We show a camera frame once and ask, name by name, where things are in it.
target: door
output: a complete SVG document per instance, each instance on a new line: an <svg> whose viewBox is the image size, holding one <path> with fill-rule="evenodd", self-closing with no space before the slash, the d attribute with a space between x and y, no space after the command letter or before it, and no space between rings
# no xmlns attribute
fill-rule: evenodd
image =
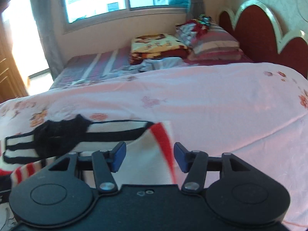
<svg viewBox="0 0 308 231"><path fill-rule="evenodd" d="M27 95L27 90L12 53L9 51L4 27L0 19L0 103Z"/></svg>

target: black and white striped garment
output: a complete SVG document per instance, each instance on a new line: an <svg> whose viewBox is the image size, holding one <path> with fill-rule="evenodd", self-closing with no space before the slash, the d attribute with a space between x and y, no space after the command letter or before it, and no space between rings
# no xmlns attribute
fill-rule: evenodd
<svg viewBox="0 0 308 231"><path fill-rule="evenodd" d="M138 139L152 125L152 122L131 120L91 122L86 132L78 136L78 143L75 146L70 150L62 150L63 153L59 153L59 151L55 151L54 154L49 152L48 157L38 155L34 141L35 131L7 137L5 139L5 151L0 160L0 174L5 174L5 172L13 171L20 166L45 158L62 156L69 151L83 152L98 149L107 151L114 148L120 141L129 144Z"/></svg>

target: striped mattress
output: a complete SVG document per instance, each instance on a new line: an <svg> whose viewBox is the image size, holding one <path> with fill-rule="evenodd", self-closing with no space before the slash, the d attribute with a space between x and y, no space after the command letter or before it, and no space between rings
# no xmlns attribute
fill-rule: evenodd
<svg viewBox="0 0 308 231"><path fill-rule="evenodd" d="M75 56L68 61L65 69L55 79L50 89L63 88L84 79L90 82L101 80L103 76L108 74L110 71L129 65L129 52L130 46L102 54ZM199 64L206 66L229 64L234 62L252 62L246 56L243 56L239 61L184 61L188 64Z"/></svg>

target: bed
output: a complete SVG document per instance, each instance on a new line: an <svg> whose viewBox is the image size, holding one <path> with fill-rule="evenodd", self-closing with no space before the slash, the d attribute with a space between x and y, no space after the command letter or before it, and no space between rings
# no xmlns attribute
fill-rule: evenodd
<svg viewBox="0 0 308 231"><path fill-rule="evenodd" d="M155 179L151 175L141 182L182 184L185 175L171 157L176 141L189 150L203 150L214 157L231 152L288 189L291 205L283 223L292 231L305 231L308 228L305 33L292 31L283 37L274 14L255 0L244 3L236 14L223 9L219 22L240 41L252 61L155 70L99 82L97 76L126 63L128 49L124 48L73 58L75 65L67 67L58 85L55 81L54 89L1 104L0 173L9 174L19 167L11 164L8 169L5 164L7 137L23 140L26 133L47 120L59 122L80 114L93 122L160 123L169 147L152 153L159 159L151 159L145 150L137 152L142 164L138 165L136 160L133 165L130 163L135 173L143 171L142 176L149 171L155 173ZM66 86L84 78L90 81ZM92 152L95 148L86 145L74 150ZM27 177L28 173L26 170L19 176ZM136 176L123 173L116 178L120 185L140 183ZM93 183L91 174L87 178L87 183ZM216 172L208 173L205 186L218 178ZM0 207L0 211L7 208L4 204Z"/></svg>

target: floral blanket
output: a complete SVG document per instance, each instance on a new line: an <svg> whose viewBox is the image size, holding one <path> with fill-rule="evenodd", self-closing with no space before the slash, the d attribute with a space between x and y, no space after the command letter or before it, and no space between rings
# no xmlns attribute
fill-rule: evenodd
<svg viewBox="0 0 308 231"><path fill-rule="evenodd" d="M234 153L283 184L291 195L284 224L308 228L308 81L293 69L195 66L53 89L1 104L0 140L77 114L94 121L170 121L174 140L187 149ZM178 166L175 173L182 184ZM217 179L209 173L206 186Z"/></svg>

